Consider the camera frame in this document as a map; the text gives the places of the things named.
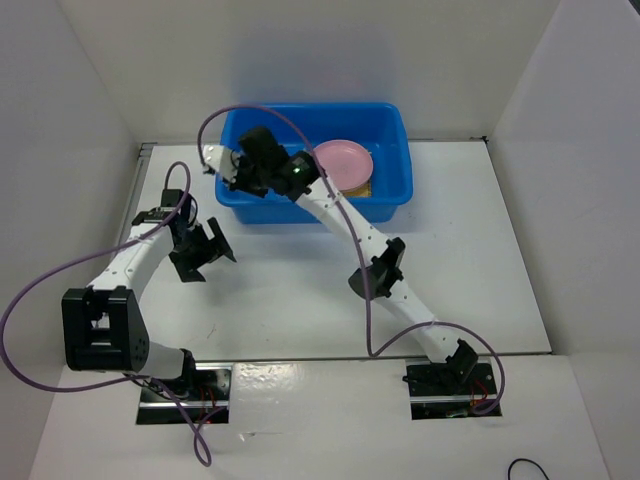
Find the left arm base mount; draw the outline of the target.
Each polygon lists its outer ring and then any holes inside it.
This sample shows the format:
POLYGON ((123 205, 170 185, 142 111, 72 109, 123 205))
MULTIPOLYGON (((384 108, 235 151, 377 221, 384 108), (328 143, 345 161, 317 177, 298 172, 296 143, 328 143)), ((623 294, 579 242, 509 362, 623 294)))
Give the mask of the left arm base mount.
MULTIPOLYGON (((197 363, 189 380, 162 380, 179 400, 194 424, 227 424, 233 366, 230 363, 197 363)), ((166 391, 148 380, 135 380, 140 387, 136 424, 186 424, 178 406, 166 391)))

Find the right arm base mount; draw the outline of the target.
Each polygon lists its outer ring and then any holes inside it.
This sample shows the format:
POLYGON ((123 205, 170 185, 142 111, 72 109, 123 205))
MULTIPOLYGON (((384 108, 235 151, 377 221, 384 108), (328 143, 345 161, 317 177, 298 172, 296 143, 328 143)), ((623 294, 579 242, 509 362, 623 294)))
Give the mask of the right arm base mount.
POLYGON ((497 405, 490 412, 479 414, 475 408, 486 409, 496 399, 498 385, 489 361, 481 360, 462 384, 447 386, 437 377, 439 365, 427 361, 407 361, 402 381, 409 395, 411 419, 449 420, 484 416, 501 416, 497 405))

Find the blue plastic bin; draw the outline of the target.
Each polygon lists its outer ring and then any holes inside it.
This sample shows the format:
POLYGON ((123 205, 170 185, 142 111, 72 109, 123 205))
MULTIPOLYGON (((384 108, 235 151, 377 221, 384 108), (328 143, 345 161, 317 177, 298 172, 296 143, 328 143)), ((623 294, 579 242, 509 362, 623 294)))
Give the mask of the blue plastic bin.
MULTIPOLYGON (((371 223, 391 220, 413 195, 409 143, 398 108, 382 102, 272 103, 269 107, 291 120, 318 146, 350 140, 365 147, 373 160, 371 195, 349 202, 371 223)), ((308 224, 316 219, 287 198, 270 192, 264 198, 231 191, 215 179, 216 200, 243 224, 308 224)))

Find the pink plastic plate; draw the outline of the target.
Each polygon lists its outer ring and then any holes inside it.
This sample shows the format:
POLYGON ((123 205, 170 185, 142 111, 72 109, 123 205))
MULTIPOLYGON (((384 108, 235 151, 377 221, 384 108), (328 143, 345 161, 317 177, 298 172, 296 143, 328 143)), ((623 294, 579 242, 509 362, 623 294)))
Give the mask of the pink plastic plate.
POLYGON ((314 149, 325 173, 342 192, 365 186, 373 175, 373 159, 362 145, 350 140, 329 140, 314 149))

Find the woven bamboo mat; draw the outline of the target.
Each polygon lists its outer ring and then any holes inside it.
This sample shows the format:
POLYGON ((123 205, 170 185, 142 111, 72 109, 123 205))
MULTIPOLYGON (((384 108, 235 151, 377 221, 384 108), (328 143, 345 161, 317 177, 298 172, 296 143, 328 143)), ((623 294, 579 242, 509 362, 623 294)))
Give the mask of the woven bamboo mat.
POLYGON ((374 165, 371 153, 355 145, 346 148, 347 161, 343 169, 340 190, 351 196, 369 197, 374 165))

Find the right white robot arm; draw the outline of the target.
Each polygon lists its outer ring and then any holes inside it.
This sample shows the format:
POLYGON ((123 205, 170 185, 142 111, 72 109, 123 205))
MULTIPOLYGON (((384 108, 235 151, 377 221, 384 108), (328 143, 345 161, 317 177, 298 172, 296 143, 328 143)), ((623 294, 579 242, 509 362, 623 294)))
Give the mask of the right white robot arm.
POLYGON ((230 188, 255 195, 273 191, 353 244, 358 268, 348 283, 365 302, 369 357, 381 356, 401 338, 412 335, 434 365, 435 382, 450 393, 463 391, 473 380, 478 354, 467 341, 447 333, 408 284, 401 269, 405 242, 379 231, 345 198, 310 143, 289 154, 268 128, 258 126, 241 135, 238 145, 240 152, 231 156, 232 174, 226 179, 230 188), (379 348, 373 347, 373 304, 404 325, 379 348))

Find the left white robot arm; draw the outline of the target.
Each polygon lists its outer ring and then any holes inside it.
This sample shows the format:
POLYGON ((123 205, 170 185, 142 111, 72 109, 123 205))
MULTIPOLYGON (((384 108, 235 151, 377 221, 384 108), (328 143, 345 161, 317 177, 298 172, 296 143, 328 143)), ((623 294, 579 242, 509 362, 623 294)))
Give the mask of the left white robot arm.
POLYGON ((197 219, 194 197, 166 188, 159 206, 139 212, 128 247, 84 288, 61 301, 67 366, 74 371, 144 375, 176 399, 193 396, 203 379, 193 354, 150 339, 139 300, 159 265, 169 260, 181 282, 202 282, 200 269, 233 251, 218 221, 197 219))

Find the orange plastic plate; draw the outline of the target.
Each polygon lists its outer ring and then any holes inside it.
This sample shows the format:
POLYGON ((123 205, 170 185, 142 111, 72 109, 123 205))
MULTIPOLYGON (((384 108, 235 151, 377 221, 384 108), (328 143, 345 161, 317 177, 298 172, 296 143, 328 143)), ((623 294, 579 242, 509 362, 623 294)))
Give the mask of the orange plastic plate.
POLYGON ((349 197, 368 198, 372 194, 371 183, 370 182, 366 182, 366 183, 358 186, 357 188, 353 188, 353 189, 349 189, 349 190, 342 190, 342 193, 345 196, 349 196, 349 197))

